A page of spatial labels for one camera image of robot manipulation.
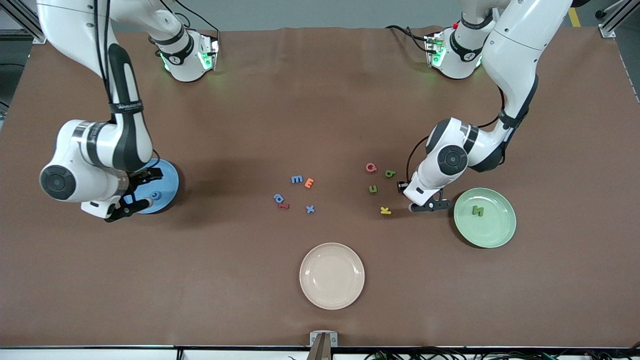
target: white plate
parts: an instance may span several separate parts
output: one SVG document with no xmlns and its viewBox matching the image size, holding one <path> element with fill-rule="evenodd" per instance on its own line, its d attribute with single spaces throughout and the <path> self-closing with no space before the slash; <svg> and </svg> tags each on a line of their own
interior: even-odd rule
<svg viewBox="0 0 640 360">
<path fill-rule="evenodd" d="M 364 286 L 364 266 L 348 246 L 324 243 L 314 247 L 300 266 L 300 286 L 317 307 L 338 310 L 351 305 Z"/>
</svg>

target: green plate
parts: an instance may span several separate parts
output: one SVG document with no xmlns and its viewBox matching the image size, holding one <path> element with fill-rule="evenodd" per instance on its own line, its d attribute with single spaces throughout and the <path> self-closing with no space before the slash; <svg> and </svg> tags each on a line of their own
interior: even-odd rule
<svg viewBox="0 0 640 360">
<path fill-rule="evenodd" d="M 503 246 L 516 231 L 516 213 L 509 201 L 486 188 L 474 188 L 460 195 L 453 219 L 462 236 L 480 247 Z"/>
</svg>

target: plate rim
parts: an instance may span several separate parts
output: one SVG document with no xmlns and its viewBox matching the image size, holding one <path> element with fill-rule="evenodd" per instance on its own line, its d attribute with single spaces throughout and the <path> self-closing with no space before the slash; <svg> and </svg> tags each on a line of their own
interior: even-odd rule
<svg viewBox="0 0 640 360">
<path fill-rule="evenodd" d="M 497 245 L 491 245 L 491 246 L 486 246 L 486 245 L 482 245 L 476 241 L 473 241 L 469 238 L 467 238 L 462 231 L 460 231 L 460 224 L 458 223 L 458 217 L 456 216 L 456 208 L 457 205 L 460 201 L 460 198 L 462 198 L 466 193 L 468 192 L 473 192 L 473 191 L 478 191 L 478 190 L 488 190 L 490 193 L 493 193 L 495 195 L 497 195 L 498 197 L 501 197 L 502 199 L 504 199 L 504 201 L 506 201 L 507 205 L 509 205 L 509 208 L 511 208 L 511 213 L 513 214 L 513 230 L 511 231 L 511 234 L 506 238 L 506 240 L 504 240 L 504 242 L 498 243 Z M 495 249 L 497 247 L 501 247 L 505 244 L 507 244 L 509 241 L 511 241 L 511 239 L 513 238 L 513 235 L 516 233 L 516 228 L 518 227 L 518 217 L 516 217 L 516 211 L 513 208 L 513 205 L 511 205 L 511 202 L 501 193 L 493 190 L 493 189 L 489 189 L 489 188 L 483 188 L 483 187 L 478 187 L 478 188 L 471 188 L 465 192 L 463 192 L 462 194 L 460 194 L 460 196 L 458 197 L 458 200 L 456 200 L 456 205 L 454 205 L 453 207 L 453 221 L 456 223 L 456 229 L 458 230 L 458 232 L 462 235 L 462 237 L 464 237 L 467 241 L 469 241 L 470 243 L 485 248 L 485 249 Z"/>
<path fill-rule="evenodd" d="M 355 258 L 360 263 L 360 268 L 362 269 L 362 283 L 359 286 L 360 289 L 358 289 L 358 295 L 355 296 L 352 301 L 350 301 L 346 305 L 340 306 L 340 307 L 325 307 L 325 306 L 322 306 L 322 305 L 318 304 L 316 301 L 314 301 L 309 296 L 309 294 L 305 291 L 305 287 L 302 285 L 302 278 L 303 278 L 302 267 L 305 265 L 305 261 L 307 260 L 309 255 L 311 255 L 311 253 L 315 252 L 320 247 L 328 247 L 330 245 L 333 245 L 333 246 L 337 245 L 338 247 L 340 247 L 342 249 L 345 249 L 348 252 L 351 252 L 353 255 L 355 255 Z M 322 243 L 320 245 L 316 245 L 313 249 L 309 250 L 307 255 L 305 255 L 305 257 L 302 258 L 302 262 L 300 263 L 300 270 L 298 272 L 298 282 L 300 283 L 300 288 L 302 289 L 302 292 L 305 294 L 305 297 L 307 298 L 307 300 L 309 300 L 313 305 L 315 305 L 315 306 L 317 306 L 317 307 L 319 307 L 321 309 L 324 309 L 324 310 L 340 310 L 340 309 L 344 309 L 345 307 L 348 307 L 348 306 L 352 305 L 356 300 L 358 300 L 358 298 L 360 297 L 360 294 L 362 294 L 362 290 L 364 289 L 365 278 L 366 278 L 366 274 L 365 274 L 365 270 L 364 270 L 364 264 L 362 263 L 362 259 L 360 259 L 360 256 L 351 247 L 348 247 L 347 245 L 345 245 L 343 243 L 336 243 L 336 242 Z"/>
</svg>

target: floor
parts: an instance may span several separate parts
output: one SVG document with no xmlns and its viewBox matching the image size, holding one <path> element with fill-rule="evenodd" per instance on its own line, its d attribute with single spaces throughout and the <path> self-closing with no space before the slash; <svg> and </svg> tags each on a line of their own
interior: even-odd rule
<svg viewBox="0 0 640 360">
<path fill-rule="evenodd" d="M 35 8 L 35 0 L 25 0 Z M 595 12 L 612 4 L 613 0 L 592 0 L 577 8 L 581 26 L 597 26 Z M 182 0 L 192 10 L 211 21 L 222 31 L 269 30 L 278 28 L 343 27 L 383 28 L 390 24 L 415 28 L 428 25 L 449 26 L 460 17 L 460 5 L 451 0 Z M 170 5 L 176 11 L 177 4 Z M 194 28 L 210 28 L 203 21 L 186 13 Z M 567 17 L 564 26 L 572 26 Z M 0 10 L 0 29 L 19 26 Z M 114 24 L 116 31 L 137 31 L 136 28 Z M 631 15 L 617 30 L 616 41 L 625 60 L 630 81 L 640 83 L 640 12 Z M 11 105 L 11 99 L 23 68 L 8 63 L 26 64 L 30 42 L 0 41 L 0 102 Z M 0 129 L 3 104 L 0 103 Z"/>
</svg>

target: table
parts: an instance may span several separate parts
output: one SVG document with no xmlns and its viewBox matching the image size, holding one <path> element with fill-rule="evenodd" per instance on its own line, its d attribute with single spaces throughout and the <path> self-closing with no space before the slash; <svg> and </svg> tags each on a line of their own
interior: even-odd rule
<svg viewBox="0 0 640 360">
<path fill-rule="evenodd" d="M 597 29 L 563 28 L 549 45 L 506 163 L 445 189 L 511 201 L 518 228 L 497 249 L 461 240 L 451 213 L 405 211 L 395 185 L 438 121 L 494 118 L 499 93 L 482 69 L 446 79 L 391 30 L 281 29 L 224 33 L 217 71 L 179 83 L 146 37 L 118 35 L 182 190 L 168 211 L 113 224 L 48 198 L 38 174 L 58 129 L 108 108 L 94 74 L 35 46 L 0 133 L 0 345 L 297 345 L 315 329 L 345 346 L 640 337 L 640 116 L 616 44 Z M 370 175 L 368 162 L 397 174 Z M 312 189 L 291 184 L 298 174 Z M 298 284 L 304 255 L 329 241 L 366 273 L 338 311 Z"/>
</svg>

